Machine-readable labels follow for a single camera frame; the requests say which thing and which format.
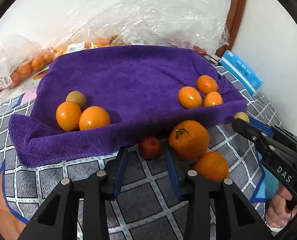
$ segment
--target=yellow-green ball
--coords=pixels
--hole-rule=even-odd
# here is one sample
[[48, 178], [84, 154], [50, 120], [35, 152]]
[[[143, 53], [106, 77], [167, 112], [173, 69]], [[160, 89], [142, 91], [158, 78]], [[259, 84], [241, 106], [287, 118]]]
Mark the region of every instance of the yellow-green ball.
[[68, 94], [65, 101], [75, 102], [80, 106], [81, 109], [83, 109], [86, 103], [86, 98], [85, 98], [85, 95], [83, 95], [81, 92], [72, 91], [71, 93]]
[[234, 115], [234, 119], [237, 119], [237, 118], [242, 119], [242, 120], [244, 120], [245, 122], [248, 122], [248, 123], [250, 122], [250, 118], [244, 112], [238, 112], [238, 113], [236, 113]]

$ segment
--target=brown wooden trim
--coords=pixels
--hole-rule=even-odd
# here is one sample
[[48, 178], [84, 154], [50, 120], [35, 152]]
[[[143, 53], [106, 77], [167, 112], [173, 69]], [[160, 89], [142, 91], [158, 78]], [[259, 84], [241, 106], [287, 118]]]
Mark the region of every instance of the brown wooden trim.
[[231, 0], [231, 7], [226, 19], [226, 27], [229, 32], [229, 45], [224, 45], [216, 51], [216, 55], [221, 57], [224, 52], [230, 50], [236, 39], [238, 30], [241, 25], [242, 17], [244, 14], [246, 0]]

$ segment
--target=small red fruit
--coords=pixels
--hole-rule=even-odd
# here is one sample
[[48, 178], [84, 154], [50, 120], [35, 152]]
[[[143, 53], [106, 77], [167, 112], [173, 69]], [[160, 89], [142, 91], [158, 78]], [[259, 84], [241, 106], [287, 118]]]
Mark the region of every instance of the small red fruit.
[[155, 159], [159, 157], [161, 142], [155, 136], [144, 138], [139, 143], [139, 153], [145, 159]]

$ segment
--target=purple cloth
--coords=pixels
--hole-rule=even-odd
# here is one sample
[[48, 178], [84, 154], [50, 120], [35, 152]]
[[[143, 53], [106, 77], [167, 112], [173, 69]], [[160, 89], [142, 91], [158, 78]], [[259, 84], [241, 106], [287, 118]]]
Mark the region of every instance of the purple cloth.
[[[178, 102], [178, 91], [183, 86], [196, 87], [196, 80], [204, 74], [217, 81], [224, 103], [184, 109]], [[64, 132], [56, 122], [55, 112], [74, 90], [86, 96], [87, 106], [106, 109], [111, 125]], [[246, 111], [246, 101], [239, 91], [192, 50], [108, 47], [57, 58], [38, 86], [31, 116], [14, 114], [9, 133], [20, 163], [36, 167], [109, 154], [147, 135], [167, 138], [172, 128], [184, 120], [196, 120], [207, 128], [230, 122], [239, 111]]]

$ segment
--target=human hand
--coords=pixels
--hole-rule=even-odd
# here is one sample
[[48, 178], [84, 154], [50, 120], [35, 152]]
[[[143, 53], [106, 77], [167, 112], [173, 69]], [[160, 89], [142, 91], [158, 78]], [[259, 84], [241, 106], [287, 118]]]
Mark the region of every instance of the human hand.
[[286, 200], [292, 200], [291, 193], [279, 183], [279, 187], [273, 196], [266, 211], [266, 222], [270, 227], [283, 228], [297, 214], [297, 206], [291, 211], [286, 206]]

